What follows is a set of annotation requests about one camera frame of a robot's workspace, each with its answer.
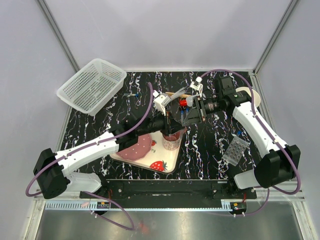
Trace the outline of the white squeeze bottle red cap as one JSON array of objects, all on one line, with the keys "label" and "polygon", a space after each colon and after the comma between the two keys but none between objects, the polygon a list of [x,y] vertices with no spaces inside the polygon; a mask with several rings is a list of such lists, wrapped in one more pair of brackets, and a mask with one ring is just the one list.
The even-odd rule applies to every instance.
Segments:
[{"label": "white squeeze bottle red cap", "polygon": [[190,108],[193,106],[193,97],[187,96],[186,98],[179,99],[179,106],[181,108]]}]

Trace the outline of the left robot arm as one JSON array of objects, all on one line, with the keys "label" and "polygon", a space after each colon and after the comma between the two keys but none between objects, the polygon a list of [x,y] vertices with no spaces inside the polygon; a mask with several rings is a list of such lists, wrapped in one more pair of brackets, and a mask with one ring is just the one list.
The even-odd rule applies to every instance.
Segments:
[{"label": "left robot arm", "polygon": [[107,184],[96,174],[77,173],[77,169],[110,156],[125,164],[169,174],[176,167],[185,131],[169,114],[140,119],[132,116],[79,146],[58,152],[43,150],[32,181],[37,182],[38,194],[45,199],[56,198],[65,191],[88,191],[103,198],[108,193]]}]

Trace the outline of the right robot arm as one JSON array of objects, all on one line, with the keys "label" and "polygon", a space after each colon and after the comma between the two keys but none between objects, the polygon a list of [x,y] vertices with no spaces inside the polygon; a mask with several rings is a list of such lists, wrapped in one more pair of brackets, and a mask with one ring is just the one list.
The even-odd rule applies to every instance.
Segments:
[{"label": "right robot arm", "polygon": [[278,184],[297,179],[297,188],[301,187],[298,164],[301,151],[296,145],[288,145],[268,125],[255,105],[253,89],[235,88],[230,76],[224,76],[215,82],[215,97],[203,98],[203,78],[198,76],[189,88],[197,92],[192,97],[191,110],[196,113],[198,123],[206,116],[219,111],[230,113],[249,134],[256,145],[260,162],[251,170],[238,173],[233,182],[227,185],[228,195],[239,198],[245,189],[252,187],[276,188]]}]

